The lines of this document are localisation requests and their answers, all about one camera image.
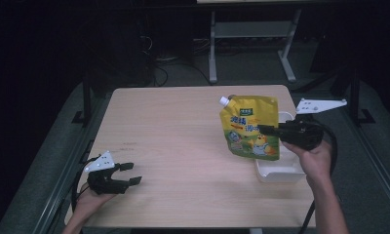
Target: gray floor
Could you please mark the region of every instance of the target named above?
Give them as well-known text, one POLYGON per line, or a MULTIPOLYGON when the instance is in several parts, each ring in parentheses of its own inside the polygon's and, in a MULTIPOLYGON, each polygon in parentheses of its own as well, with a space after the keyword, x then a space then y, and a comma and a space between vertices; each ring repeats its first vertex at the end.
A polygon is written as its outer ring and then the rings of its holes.
MULTIPOLYGON (((259 50, 242 48, 235 55, 218 56, 217 85, 281 84, 295 89, 320 75, 308 72, 317 43, 294 43, 289 59, 297 82, 290 84, 278 61, 277 50, 280 46, 269 43, 259 50)), ((193 66, 184 62, 175 60, 159 65, 168 72, 166 87, 209 85, 205 77, 209 74, 208 55, 195 57, 193 66)), ((166 78, 165 74, 160 69, 155 70, 158 82, 166 78)), ((329 80, 306 94, 292 94, 293 100, 297 103, 301 98, 332 98, 329 94, 331 83, 332 80, 329 80)), ((0 233, 61 232, 68 209, 66 192, 74 178, 73 172, 79 167, 77 162, 84 155, 90 140, 98 132, 110 95, 106 98, 93 97, 93 119, 86 128, 71 123, 75 113, 82 110, 82 101, 82 87, 79 86, 67 100, 39 150, 0 224, 0 233)), ((346 108, 320 113, 315 117, 329 125, 338 138, 339 160, 333 180, 351 232, 390 233, 390 192, 383 186, 383 181, 389 180, 383 180, 376 172, 377 162, 382 163, 390 177, 390 115, 374 89, 363 82, 360 108, 367 109, 376 123, 356 128, 346 108)), ((264 233, 295 233, 297 230, 298 227, 264 228, 264 233)), ((129 232, 128 229, 85 228, 85 233, 129 232)), ((308 233, 314 232, 313 229, 308 230, 308 233)))

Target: human arm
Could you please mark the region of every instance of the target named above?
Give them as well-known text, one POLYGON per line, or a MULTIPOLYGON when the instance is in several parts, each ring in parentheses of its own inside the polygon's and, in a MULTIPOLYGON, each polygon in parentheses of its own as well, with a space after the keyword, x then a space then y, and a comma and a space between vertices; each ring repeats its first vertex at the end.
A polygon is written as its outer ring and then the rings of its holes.
POLYGON ((298 155, 302 169, 307 174, 316 205, 316 228, 319 233, 349 233, 343 212, 335 196, 330 176, 331 146, 325 142, 310 150, 296 145, 283 144, 298 155))
POLYGON ((76 209, 67 222, 62 234, 78 234, 88 218, 100 209, 103 204, 117 194, 99 194, 89 188, 87 183, 81 188, 81 195, 77 200, 76 209))

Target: white plastic container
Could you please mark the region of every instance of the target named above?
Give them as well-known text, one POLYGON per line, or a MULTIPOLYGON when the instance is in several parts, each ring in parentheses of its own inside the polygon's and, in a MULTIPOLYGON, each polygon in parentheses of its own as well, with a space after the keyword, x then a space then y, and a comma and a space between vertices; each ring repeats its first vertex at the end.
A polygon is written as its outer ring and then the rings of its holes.
MULTIPOLYGON (((279 112, 279 122, 292 120, 289 112, 279 112)), ((277 161, 255 160, 256 173, 262 182, 298 182, 305 173, 299 164, 298 156, 280 142, 280 159, 277 161)))

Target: dark background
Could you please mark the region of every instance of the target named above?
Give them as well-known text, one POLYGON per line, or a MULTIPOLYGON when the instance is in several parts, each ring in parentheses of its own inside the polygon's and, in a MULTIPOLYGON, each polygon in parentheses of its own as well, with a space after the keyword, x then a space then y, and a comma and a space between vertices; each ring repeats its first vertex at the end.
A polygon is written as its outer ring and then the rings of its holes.
MULTIPOLYGON (((177 50, 189 59, 192 37, 209 37, 209 14, 203 12, 142 19, 79 13, 69 6, 73 3, 0 1, 0 220, 65 100, 85 75, 102 94, 119 86, 144 87, 150 60, 139 52, 139 35, 153 37, 155 53, 177 50), (120 40, 122 31, 133 33, 120 40), (117 54, 114 48, 123 51, 117 54), (117 63, 124 58, 126 63, 117 63), (119 80, 120 74, 129 79, 119 80)), ((313 69, 351 64, 390 111, 390 1, 334 10, 305 9, 296 40, 320 40, 313 69)))

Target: wooden tabletop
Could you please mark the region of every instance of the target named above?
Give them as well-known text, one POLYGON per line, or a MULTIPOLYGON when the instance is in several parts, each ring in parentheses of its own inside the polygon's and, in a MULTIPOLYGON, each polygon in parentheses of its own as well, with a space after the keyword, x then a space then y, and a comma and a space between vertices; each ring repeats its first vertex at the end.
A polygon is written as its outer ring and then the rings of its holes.
MULTIPOLYGON (((307 182, 262 183, 254 160, 228 150, 218 101, 229 95, 277 97, 280 111, 295 114, 284 86, 116 90, 90 156, 109 150, 116 163, 135 163, 112 178, 142 176, 142 181, 105 204, 87 225, 300 226, 313 200, 307 182)), ((79 184, 86 179, 83 174, 79 184)))

